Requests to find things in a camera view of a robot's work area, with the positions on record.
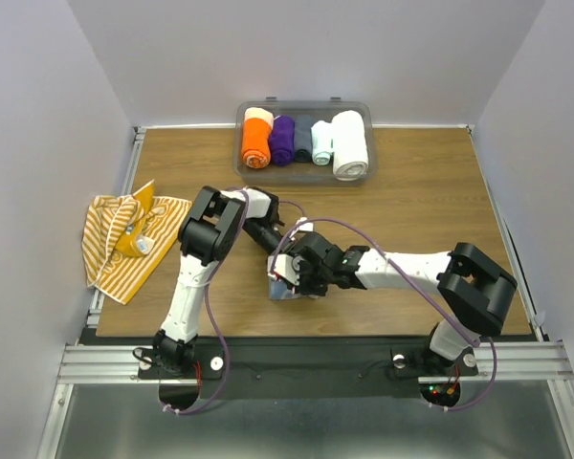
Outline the light blue towel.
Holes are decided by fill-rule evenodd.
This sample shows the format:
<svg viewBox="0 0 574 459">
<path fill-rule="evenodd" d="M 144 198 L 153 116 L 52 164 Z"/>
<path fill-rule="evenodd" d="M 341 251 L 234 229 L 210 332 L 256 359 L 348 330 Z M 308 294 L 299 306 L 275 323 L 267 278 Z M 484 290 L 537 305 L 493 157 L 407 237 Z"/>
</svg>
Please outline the light blue towel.
<svg viewBox="0 0 574 459">
<path fill-rule="evenodd" d="M 281 279 L 270 279 L 268 296 L 271 300 L 293 300 L 301 298 L 301 294 L 296 291 L 295 287 L 290 286 L 288 283 Z"/>
</svg>

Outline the yellow striped towel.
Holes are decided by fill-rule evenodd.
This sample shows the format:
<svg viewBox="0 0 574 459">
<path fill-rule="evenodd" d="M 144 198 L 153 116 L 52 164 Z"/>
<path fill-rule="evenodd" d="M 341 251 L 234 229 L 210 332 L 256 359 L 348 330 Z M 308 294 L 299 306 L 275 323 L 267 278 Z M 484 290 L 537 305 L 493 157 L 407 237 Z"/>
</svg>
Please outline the yellow striped towel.
<svg viewBox="0 0 574 459">
<path fill-rule="evenodd" d="M 127 304 L 172 248 L 190 208 L 190 200 L 156 195 L 153 181 L 96 197 L 81 242 L 87 286 Z"/>
</svg>

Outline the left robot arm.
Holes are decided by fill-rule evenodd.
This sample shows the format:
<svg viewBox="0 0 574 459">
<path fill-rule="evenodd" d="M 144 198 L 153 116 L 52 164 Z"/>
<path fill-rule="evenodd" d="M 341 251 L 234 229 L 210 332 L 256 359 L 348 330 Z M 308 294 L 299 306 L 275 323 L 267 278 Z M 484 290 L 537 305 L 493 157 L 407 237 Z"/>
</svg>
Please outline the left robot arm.
<svg viewBox="0 0 574 459">
<path fill-rule="evenodd" d="M 171 376 L 185 376 L 193 368 L 205 293 L 239 233 L 246 231 L 272 252 L 281 239 L 275 231 L 280 223 L 279 198 L 267 191 L 203 186 L 198 192 L 177 233 L 177 282 L 166 318 L 152 342 L 155 361 Z"/>
</svg>

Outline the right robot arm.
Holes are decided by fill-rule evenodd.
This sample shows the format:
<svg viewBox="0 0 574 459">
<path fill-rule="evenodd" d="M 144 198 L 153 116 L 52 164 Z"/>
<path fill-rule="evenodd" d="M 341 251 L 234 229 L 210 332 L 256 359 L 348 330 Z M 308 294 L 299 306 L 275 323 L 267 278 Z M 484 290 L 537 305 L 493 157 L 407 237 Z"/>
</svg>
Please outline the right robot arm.
<svg viewBox="0 0 574 459">
<path fill-rule="evenodd" d="M 425 300 L 441 295 L 450 310 L 421 350 L 421 362 L 432 373 L 451 367 L 479 339 L 501 334 L 518 286 L 477 246 L 463 242 L 451 251 L 382 254 L 369 246 L 342 250 L 312 232 L 284 253 L 295 265 L 288 281 L 300 295 L 324 296 L 330 285 L 343 290 L 411 288 Z"/>
</svg>

